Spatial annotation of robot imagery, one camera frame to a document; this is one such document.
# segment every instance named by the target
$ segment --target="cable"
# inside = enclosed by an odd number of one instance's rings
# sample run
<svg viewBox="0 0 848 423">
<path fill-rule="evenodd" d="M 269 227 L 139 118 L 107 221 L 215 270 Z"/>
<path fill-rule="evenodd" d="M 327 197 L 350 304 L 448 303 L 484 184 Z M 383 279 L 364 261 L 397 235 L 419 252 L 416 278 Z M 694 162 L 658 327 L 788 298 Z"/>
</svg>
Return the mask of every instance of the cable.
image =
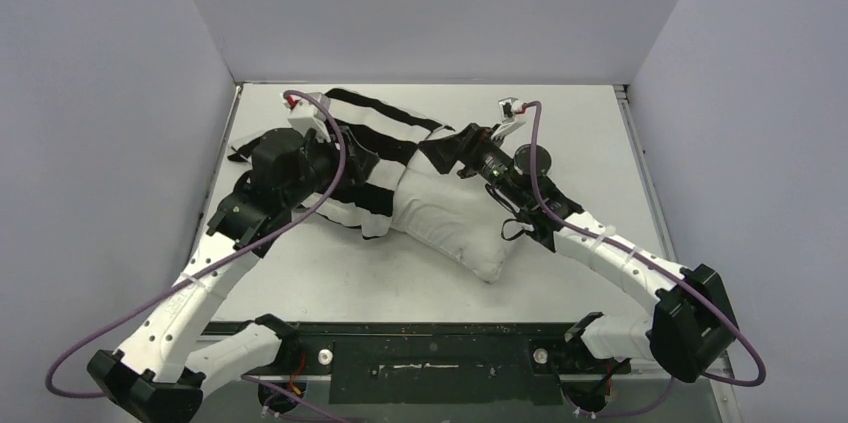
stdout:
<svg viewBox="0 0 848 423">
<path fill-rule="evenodd" d="M 586 236 L 587 238 L 592 238 L 592 239 L 598 238 L 600 235 L 598 235 L 598 234 L 596 234 L 596 233 L 594 233 L 590 230 L 585 230 L 583 228 L 580 228 L 579 226 L 573 225 L 573 224 L 568 223 L 567 221 L 563 220 L 556 213 L 551 211 L 551 209 L 548 208 L 547 204 L 545 204 L 545 200 L 544 200 L 544 198 L 542 198 L 542 193 L 539 190 L 539 179 L 536 176 L 536 168 L 537 168 L 537 166 L 536 166 L 537 165 L 536 150 L 538 148 L 539 126 L 540 126 L 541 121 L 542 121 L 542 103 L 540 103 L 538 101 L 533 101 L 533 102 L 530 102 L 530 103 L 525 103 L 523 105 L 523 108 L 530 108 L 530 107 L 536 108 L 536 114 L 533 118 L 533 131 L 532 131 L 531 136 L 530 136 L 530 183 L 533 187 L 533 196 L 536 198 L 536 202 L 539 203 L 539 207 L 542 209 L 542 212 L 544 212 L 545 215 L 547 215 L 550 219 L 554 220 L 555 222 L 561 224 L 565 228 L 568 228 L 569 230 L 574 231 L 575 233 L 579 233 L 583 236 Z M 766 379 L 766 366 L 765 366 L 765 363 L 763 362 L 762 357 L 757 352 L 757 350 L 754 348 L 754 345 L 752 345 L 751 342 L 748 341 L 748 338 L 746 338 L 745 335 L 742 334 L 742 332 L 739 330 L 739 328 L 737 328 L 736 325 L 734 325 L 733 322 L 730 321 L 730 319 L 724 313 L 722 313 L 721 310 L 719 310 L 710 300 L 708 300 L 706 297 L 704 297 L 704 295 L 702 295 L 697 290 L 692 288 L 692 286 L 690 286 L 688 283 L 683 281 L 681 278 L 678 278 L 676 275 L 672 274 L 670 271 L 668 271 L 665 268 L 657 265 L 656 263 L 651 261 L 650 258 L 645 257 L 640 252 L 634 252 L 633 248 L 628 247 L 624 243 L 621 243 L 621 242 L 614 240 L 612 238 L 605 238 L 603 240 L 603 242 L 604 242 L 604 244 L 618 248 L 621 251 L 624 251 L 624 252 L 627 252 L 627 253 L 633 252 L 633 257 L 636 258 L 637 260 L 639 260 L 639 262 L 641 262 L 642 264 L 644 264 L 645 266 L 647 266 L 651 270 L 654 270 L 654 271 L 658 272 L 659 274 L 663 275 L 664 277 L 668 278 L 669 280 L 674 282 L 677 286 L 683 288 L 687 293 L 692 295 L 693 298 L 695 298 L 696 300 L 698 300 L 698 302 L 700 302 L 702 305 L 704 305 L 704 308 L 709 310 L 710 313 L 715 315 L 715 317 L 718 318 L 718 320 L 725 327 L 727 327 L 727 329 L 730 331 L 730 333 L 737 340 L 739 340 L 739 343 L 741 343 L 742 346 L 745 347 L 745 349 L 751 355 L 751 358 L 754 359 L 754 363 L 757 365 L 757 377 L 754 378 L 753 380 L 737 380 L 735 378 L 728 378 L 728 377 L 725 377 L 725 376 L 714 375 L 714 374 L 711 374 L 711 373 L 703 373 L 704 377 L 709 378 L 711 380 L 719 381 L 719 382 L 722 382 L 722 383 L 727 383 L 727 384 L 736 385 L 736 386 L 744 386 L 744 387 L 754 387 L 754 386 L 759 386 L 759 385 L 763 384 L 763 382 Z"/>
<path fill-rule="evenodd" d="M 674 388 L 674 378 L 669 378 L 668 385 L 666 385 L 665 391 L 663 391 L 662 395 L 660 395 L 660 397 L 657 398 L 650 405 L 639 408 L 638 410 L 603 411 L 603 412 L 600 412 L 600 413 L 595 413 L 595 412 L 592 412 L 592 411 L 586 411 L 583 408 L 578 407 L 577 405 L 574 404 L 573 401 L 571 401 L 571 398 L 569 398 L 568 395 L 565 395 L 565 401 L 567 401 L 569 405 L 576 408 L 576 410 L 575 410 L 576 415 L 588 416 L 588 417 L 591 417 L 592 419 L 595 419 L 595 418 L 629 418 L 631 416 L 644 415 L 645 413 L 649 413 L 649 412 L 657 409 L 660 405 L 665 403 L 665 400 L 667 400 L 669 395 L 671 395 L 672 388 Z"/>
<path fill-rule="evenodd" d="M 342 136 L 342 130 L 341 130 L 341 128 L 339 128 L 339 124 L 336 122 L 336 120 L 333 119 L 333 117 L 330 115 L 330 112 L 326 108 L 321 106 L 321 104 L 318 101 L 316 101 L 314 98 L 307 95 L 306 93 L 302 93 L 300 91 L 295 91 L 295 90 L 288 90 L 285 93 L 283 93 L 283 97 L 286 98 L 287 101 L 293 96 L 303 98 L 306 101 L 308 101 L 309 103 L 315 105 L 318 108 L 318 110 L 327 119 L 327 123 L 329 123 L 331 129 L 333 130 L 333 134 L 336 135 L 336 140 L 337 140 L 338 145 L 339 145 L 339 166 L 336 169 L 336 174 L 333 176 L 332 182 L 330 182 L 330 185 L 327 187 L 327 190 L 324 192 L 324 194 L 321 195 L 321 197 L 318 199 L 317 202 L 315 202 L 314 205 L 309 207 L 305 212 L 303 212 L 300 216 L 298 216 L 297 218 L 292 220 L 289 224 L 283 226 L 279 230 L 277 230 L 273 233 L 270 233 L 269 235 L 255 241 L 255 242 L 245 246 L 244 248 L 242 248 L 242 249 L 220 259 L 219 261 L 216 261 L 215 263 L 207 266 L 203 270 L 198 271 L 197 273 L 192 275 L 194 278 L 199 279 L 203 276 L 206 276 L 209 273 L 212 273 L 215 270 L 222 268 L 225 265 L 232 263 L 233 261 L 235 261 L 239 257 L 253 251 L 255 248 L 273 242 L 274 240 L 279 238 L 280 235 L 282 235 L 283 233 L 285 233 L 285 232 L 291 230 L 292 228 L 294 228 L 295 226 L 301 224 L 303 222 L 303 220 L 308 218 L 309 215 L 311 215 L 312 213 L 315 213 L 315 211 L 318 210 L 318 208 L 322 204 L 324 204 L 324 202 L 327 201 L 328 198 L 330 198 L 330 195 L 333 193 L 333 190 L 336 189 L 336 186 L 338 186 L 339 182 L 341 181 L 342 175 L 344 175 L 345 160 L 347 159 L 347 148 L 345 148 L 344 137 Z M 130 311 L 126 316 L 119 318 L 119 319 L 113 321 L 112 323 L 109 323 L 108 325 L 104 326 L 103 328 L 95 331 L 94 333 L 84 337 L 80 341 L 71 345 L 71 347 L 68 348 L 67 350 L 65 350 L 64 353 L 59 355 L 59 357 L 56 358 L 56 361 L 54 361 L 50 365 L 50 368 L 47 369 L 47 375 L 44 377 L 44 386 L 45 386 L 45 388 L 47 388 L 47 391 L 49 391 L 50 393 L 53 393 L 56 396 L 61 396 L 63 398 L 74 398 L 74 399 L 102 398 L 102 397 L 106 396 L 104 393 L 99 393 L 99 392 L 76 392 L 76 391 L 63 390 L 61 388 L 56 387 L 56 385 L 53 383 L 53 378 L 56 376 L 56 371 L 59 369 L 59 367 L 62 365 L 62 363 L 64 363 L 65 360 L 67 360 L 71 355 L 73 355 L 74 353 L 79 351 L 82 347 L 91 343 L 92 341 L 96 340 L 97 338 L 100 338 L 101 336 L 105 335 L 106 333 L 109 333 L 110 331 L 112 331 L 115 328 L 123 325 L 124 323 L 127 323 L 128 321 L 130 321 L 133 318 L 137 317 L 138 315 L 144 313 L 145 311 L 149 310 L 150 308 L 152 308 L 153 306 L 162 302 L 163 300 L 173 296 L 174 294 L 176 294 L 177 292 L 179 292 L 180 290 L 182 290 L 183 288 L 186 288 L 187 286 L 189 286 L 191 284 L 193 284 L 193 282 L 190 279 L 185 279 L 185 280 L 177 283 L 176 285 L 174 285 L 171 288 L 163 291 L 159 295 L 156 295 L 152 299 L 142 303 L 141 306 Z"/>
<path fill-rule="evenodd" d="M 292 393 L 297 393 L 297 396 L 300 396 L 300 390 L 294 386 L 294 379 L 300 376 L 300 373 L 303 372 L 303 369 L 306 368 L 306 353 L 300 354 L 300 365 L 297 367 L 295 371 L 289 375 L 289 391 Z"/>
<path fill-rule="evenodd" d="M 601 378 L 600 381 L 598 381 L 595 384 L 595 386 L 591 390 L 589 390 L 587 393 L 589 393 L 590 395 L 594 395 L 595 392 L 600 390 L 601 387 L 604 386 L 604 383 L 606 383 L 607 394 L 609 394 L 610 390 L 612 390 L 612 377 L 613 377 L 613 375 L 618 373 L 619 370 L 624 368 L 624 365 L 626 365 L 629 362 L 630 362 L 630 358 L 625 358 L 625 359 L 619 361 L 618 363 L 616 363 L 615 366 L 607 365 L 607 374 L 604 375 L 604 377 Z"/>
<path fill-rule="evenodd" d="M 319 413 L 321 415 L 326 416 L 327 420 L 324 420 L 324 421 L 337 421 L 339 423 L 353 423 L 353 420 L 342 418 L 340 416 L 336 416 L 336 415 L 330 413 L 329 411 L 324 410 L 324 409 L 304 400 L 303 398 L 295 395 L 294 393 L 287 391 L 287 390 L 284 390 L 283 388 L 281 388 L 281 387 L 279 387 L 279 386 L 277 386 L 277 385 L 275 385 L 275 384 L 273 384 L 269 381 L 260 380 L 259 378 L 255 378 L 253 376 L 247 376 L 247 375 L 242 376 L 241 379 L 244 380 L 244 381 L 249 381 L 251 383 L 256 383 L 257 385 L 260 385 L 260 386 L 264 386 L 265 388 L 268 388 L 271 391 L 275 391 L 275 392 L 279 393 L 280 395 L 285 396 L 286 398 L 294 401 L 295 403 L 297 403 L 299 405 L 303 405 L 303 406 L 309 408 L 310 410 L 314 411 L 315 413 Z"/>
</svg>

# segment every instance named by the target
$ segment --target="zip tie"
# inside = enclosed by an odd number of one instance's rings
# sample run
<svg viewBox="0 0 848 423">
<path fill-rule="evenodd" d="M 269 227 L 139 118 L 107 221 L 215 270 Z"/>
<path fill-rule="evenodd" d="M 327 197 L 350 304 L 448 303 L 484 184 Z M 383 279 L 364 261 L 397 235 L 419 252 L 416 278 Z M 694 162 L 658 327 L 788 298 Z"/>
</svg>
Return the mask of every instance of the zip tie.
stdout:
<svg viewBox="0 0 848 423">
<path fill-rule="evenodd" d="M 208 295 L 217 296 L 218 298 L 220 298 L 220 299 L 222 299 L 222 300 L 227 299 L 227 296 L 226 296 L 226 295 L 220 295 L 220 294 L 216 293 L 215 291 L 213 291 L 213 290 L 212 290 L 212 288 L 209 288 L 209 287 L 206 285 L 206 283 L 204 283 L 204 282 L 200 281 L 200 280 L 199 280 L 198 278 L 196 278 L 194 275 L 189 275 L 189 274 L 188 274 L 188 273 L 186 273 L 186 272 L 182 272 L 182 273 L 180 273 L 180 276 L 182 276 L 182 277 L 183 277 L 183 278 L 185 278 L 186 280 L 190 280 L 190 281 L 191 281 L 192 283 L 194 283 L 195 285 L 197 285 L 197 286 L 199 286 L 199 287 L 203 288 L 203 291 L 205 291 L 205 292 L 206 292 L 206 294 L 208 294 Z"/>
<path fill-rule="evenodd" d="M 592 243 L 592 246 L 589 247 L 589 268 L 595 269 L 594 258 L 595 254 L 598 251 L 598 248 L 601 244 L 609 237 L 615 236 L 615 227 L 614 226 L 605 226 L 604 232 L 599 234 L 597 238 L 595 238 L 595 242 Z"/>
<path fill-rule="evenodd" d="M 636 245 L 633 245 L 633 248 L 630 249 L 630 253 L 627 254 L 627 258 L 624 259 L 625 266 L 630 263 L 630 259 L 633 258 L 633 255 L 642 251 L 642 248 L 639 248 Z"/>
</svg>

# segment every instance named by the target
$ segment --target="black bracket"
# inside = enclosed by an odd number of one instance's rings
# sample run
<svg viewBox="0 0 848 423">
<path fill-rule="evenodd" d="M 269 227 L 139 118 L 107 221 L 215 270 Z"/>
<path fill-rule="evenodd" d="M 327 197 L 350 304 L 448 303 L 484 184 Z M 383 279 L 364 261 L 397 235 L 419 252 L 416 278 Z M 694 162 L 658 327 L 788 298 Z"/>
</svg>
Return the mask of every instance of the black bracket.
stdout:
<svg viewBox="0 0 848 423">
<path fill-rule="evenodd" d="M 711 301 L 734 325 L 736 315 L 715 270 L 700 265 L 681 270 L 684 281 Z M 718 318 L 679 286 L 659 290 L 654 323 L 648 332 L 651 353 L 671 376 L 693 383 L 735 340 Z"/>
<path fill-rule="evenodd" d="M 203 402 L 203 373 L 183 371 L 176 383 L 157 383 L 155 374 L 141 375 L 121 362 L 119 350 L 99 350 L 86 370 L 106 396 L 142 423 L 188 423 Z"/>
</svg>

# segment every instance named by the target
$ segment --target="screw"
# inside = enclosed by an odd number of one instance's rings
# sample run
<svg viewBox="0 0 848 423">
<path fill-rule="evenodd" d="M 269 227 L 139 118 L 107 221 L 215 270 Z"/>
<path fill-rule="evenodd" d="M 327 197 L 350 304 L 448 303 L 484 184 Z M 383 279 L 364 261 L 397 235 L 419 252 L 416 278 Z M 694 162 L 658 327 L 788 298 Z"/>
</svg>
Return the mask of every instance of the screw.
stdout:
<svg viewBox="0 0 848 423">
<path fill-rule="evenodd" d="M 544 365 L 548 362 L 548 350 L 544 348 L 539 348 L 533 352 L 533 361 L 540 365 Z"/>
<path fill-rule="evenodd" d="M 324 348 L 323 350 L 318 352 L 318 363 L 321 363 L 324 366 L 329 365 L 333 361 L 333 352 Z"/>
</svg>

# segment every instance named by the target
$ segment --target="black mounting base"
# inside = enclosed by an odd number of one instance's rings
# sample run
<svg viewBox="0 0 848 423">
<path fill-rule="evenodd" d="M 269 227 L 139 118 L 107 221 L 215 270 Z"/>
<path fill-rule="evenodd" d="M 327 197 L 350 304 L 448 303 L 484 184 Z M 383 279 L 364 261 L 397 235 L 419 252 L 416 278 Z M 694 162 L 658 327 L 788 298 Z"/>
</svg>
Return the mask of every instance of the black mounting base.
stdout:
<svg viewBox="0 0 848 423">
<path fill-rule="evenodd" d="M 229 336 L 239 325 L 213 322 L 204 335 Z M 562 379 L 586 374 L 600 379 L 610 363 L 567 344 L 569 323 L 291 325 L 307 355 L 298 381 L 329 375 L 331 404 L 561 405 Z M 534 359 L 538 349 L 547 352 L 547 361 Z M 319 363 L 321 350 L 333 353 L 331 364 Z M 296 365 L 289 360 L 251 374 L 286 380 Z"/>
</svg>

